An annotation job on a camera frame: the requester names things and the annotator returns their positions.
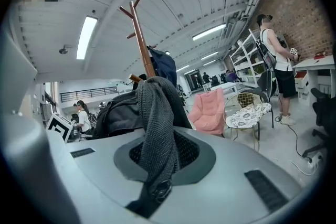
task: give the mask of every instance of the sneaker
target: sneaker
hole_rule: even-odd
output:
[[[285,125],[296,124],[296,122],[294,120],[292,120],[289,115],[288,116],[282,116],[280,123],[285,124]]]
[[[280,120],[282,119],[282,112],[279,113]]]

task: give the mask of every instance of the ceiling mount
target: ceiling mount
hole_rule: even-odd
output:
[[[63,48],[59,50],[60,54],[67,54],[68,53],[68,50],[65,48],[65,46],[66,45],[64,45]]]

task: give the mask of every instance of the pink armchair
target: pink armchair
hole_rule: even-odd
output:
[[[191,112],[188,115],[196,130],[207,134],[223,134],[224,121],[223,89],[197,94]]]

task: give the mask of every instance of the coat rack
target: coat rack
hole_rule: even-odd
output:
[[[138,19],[138,14],[137,14],[137,10],[136,7],[138,5],[138,3],[140,2],[140,0],[136,0],[135,3],[133,3],[133,1],[130,1],[130,8],[131,8],[131,12],[129,13],[125,8],[120,7],[119,10],[122,11],[124,14],[126,14],[128,17],[130,17],[133,21],[133,26],[134,26],[134,31],[132,34],[127,36],[127,39],[130,39],[132,37],[136,36],[136,39],[138,40],[138,45],[139,45],[139,49],[140,49],[140,54],[141,54],[141,58],[142,58],[142,62],[145,66],[145,70],[147,73],[147,77],[153,77],[155,76],[155,71],[153,68],[153,64],[151,61],[151,58],[149,56],[148,50],[147,50],[147,46],[145,43],[145,39],[143,36],[143,32],[139,23],[139,19]],[[129,78],[131,80],[133,80],[134,82],[139,82],[140,79],[139,77],[131,74],[129,76]]]

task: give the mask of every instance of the white table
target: white table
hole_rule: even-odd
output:
[[[234,82],[227,82],[227,83],[223,83],[223,84],[211,87],[211,90],[213,91],[218,88],[223,89],[224,98],[226,100],[229,100],[232,96],[235,96],[236,94],[238,94],[237,84]]]
[[[216,90],[218,88],[222,88],[223,91],[232,89],[234,92],[238,93],[237,84],[234,83],[234,82],[227,82],[227,83],[223,83],[223,84],[220,84],[220,85],[217,85],[217,86],[213,86],[213,87],[211,87],[211,90],[213,91],[213,90]]]
[[[326,56],[321,59],[309,58],[297,65],[293,66],[295,71],[307,71],[308,75],[308,104],[312,105],[316,102],[316,98],[310,94],[312,88],[319,89],[319,84],[324,84],[328,80],[328,84],[331,86],[331,98],[336,96],[336,70],[335,63],[332,55]],[[318,70],[330,70],[329,76],[319,76]]]

